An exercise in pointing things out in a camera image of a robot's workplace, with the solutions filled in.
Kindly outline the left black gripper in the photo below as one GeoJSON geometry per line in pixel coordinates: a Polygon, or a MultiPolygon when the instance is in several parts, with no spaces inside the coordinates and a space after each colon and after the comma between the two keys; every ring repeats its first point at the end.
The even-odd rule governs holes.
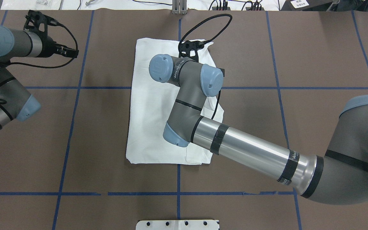
{"type": "Polygon", "coordinates": [[[63,54],[63,56],[66,58],[77,58],[79,51],[78,49],[73,49],[65,45],[58,44],[51,37],[42,38],[42,57],[48,58],[53,54],[63,54]]]}

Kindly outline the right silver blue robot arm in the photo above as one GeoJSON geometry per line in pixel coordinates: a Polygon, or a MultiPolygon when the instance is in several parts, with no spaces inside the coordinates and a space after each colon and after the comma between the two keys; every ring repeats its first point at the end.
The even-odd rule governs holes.
{"type": "Polygon", "coordinates": [[[201,115],[207,97],[218,95],[221,69],[188,57],[157,54],[149,74],[179,87],[163,138],[222,155],[295,188],[298,195],[329,205],[368,201],[368,95],[349,100],[324,156],[304,156],[201,115]]]}

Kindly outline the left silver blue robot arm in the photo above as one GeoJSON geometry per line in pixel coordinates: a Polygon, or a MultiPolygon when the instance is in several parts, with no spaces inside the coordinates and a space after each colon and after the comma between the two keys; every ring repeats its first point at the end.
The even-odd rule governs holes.
{"type": "Polygon", "coordinates": [[[41,104],[19,80],[7,70],[12,58],[48,58],[53,54],[69,57],[73,61],[79,54],[75,48],[61,45],[47,35],[47,28],[26,25],[24,29],[11,29],[0,25],[0,130],[13,120],[26,121],[41,109],[41,104]]]}

